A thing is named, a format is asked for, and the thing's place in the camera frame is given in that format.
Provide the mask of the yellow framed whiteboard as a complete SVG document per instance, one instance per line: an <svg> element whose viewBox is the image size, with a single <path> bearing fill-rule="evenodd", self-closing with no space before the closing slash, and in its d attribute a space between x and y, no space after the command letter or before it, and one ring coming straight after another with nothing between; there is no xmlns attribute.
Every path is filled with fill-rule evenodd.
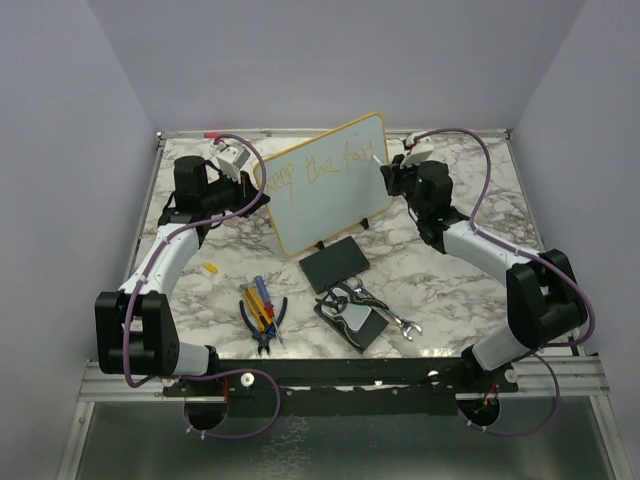
<svg viewBox="0 0 640 480"><path fill-rule="evenodd" d="M380 165L389 163L384 117L370 113L265 160L254 167L283 253L296 255L384 212L392 203Z"/></svg>

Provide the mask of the yellow marker cap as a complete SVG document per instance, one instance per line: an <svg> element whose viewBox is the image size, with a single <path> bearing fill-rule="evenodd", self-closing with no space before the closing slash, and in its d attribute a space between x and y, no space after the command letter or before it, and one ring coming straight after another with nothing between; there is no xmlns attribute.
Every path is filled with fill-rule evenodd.
<svg viewBox="0 0 640 480"><path fill-rule="evenodd" d="M218 269L210 263L204 263L203 267L212 274L216 274L218 272Z"/></svg>

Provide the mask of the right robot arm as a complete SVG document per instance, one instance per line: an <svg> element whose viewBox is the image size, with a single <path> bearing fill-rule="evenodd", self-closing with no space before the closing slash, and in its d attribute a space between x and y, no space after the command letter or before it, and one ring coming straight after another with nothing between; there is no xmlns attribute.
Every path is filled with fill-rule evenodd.
<svg viewBox="0 0 640 480"><path fill-rule="evenodd" d="M585 300L563 252L520 247L474 227L451 204L453 181L446 164L429 160L405 167L402 161L396 156L380 167L381 175L387 194L406 201L424 243L506 288L506 324L461 354L459 378L467 389L483 390L494 381L495 370L587 322Z"/></svg>

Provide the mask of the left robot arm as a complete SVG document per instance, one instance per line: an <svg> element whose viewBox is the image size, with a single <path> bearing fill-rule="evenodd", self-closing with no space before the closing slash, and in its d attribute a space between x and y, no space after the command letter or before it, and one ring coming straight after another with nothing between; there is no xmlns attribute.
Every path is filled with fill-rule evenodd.
<svg viewBox="0 0 640 480"><path fill-rule="evenodd" d="M214 160L183 156L174 162L174 191L158 220L151 250L115 292L95 302L99 366L106 374L186 376L206 395L220 385L211 346L180 341L170 298L207 233L222 219L246 217L269 202L244 170L249 153L238 147Z"/></svg>

